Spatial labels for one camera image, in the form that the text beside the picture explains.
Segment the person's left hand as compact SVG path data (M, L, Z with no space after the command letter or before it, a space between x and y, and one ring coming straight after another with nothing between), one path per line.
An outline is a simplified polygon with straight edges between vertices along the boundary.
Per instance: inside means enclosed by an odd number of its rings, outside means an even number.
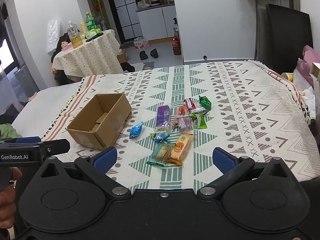
M1 192L1 229L9 229L14 224L14 214L16 212L15 197L16 191L12 185L8 185Z

